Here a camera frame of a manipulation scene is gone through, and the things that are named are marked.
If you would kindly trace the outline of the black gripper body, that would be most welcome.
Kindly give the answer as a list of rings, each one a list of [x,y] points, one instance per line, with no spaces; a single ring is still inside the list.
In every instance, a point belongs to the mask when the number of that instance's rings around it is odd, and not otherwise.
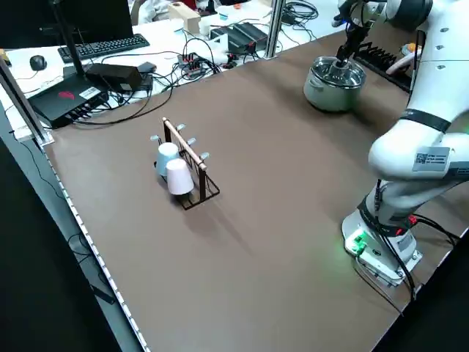
[[[373,27],[373,22],[368,21],[362,24],[355,24],[349,22],[346,25],[345,34],[346,34],[346,47],[358,47],[368,36],[370,29]]]

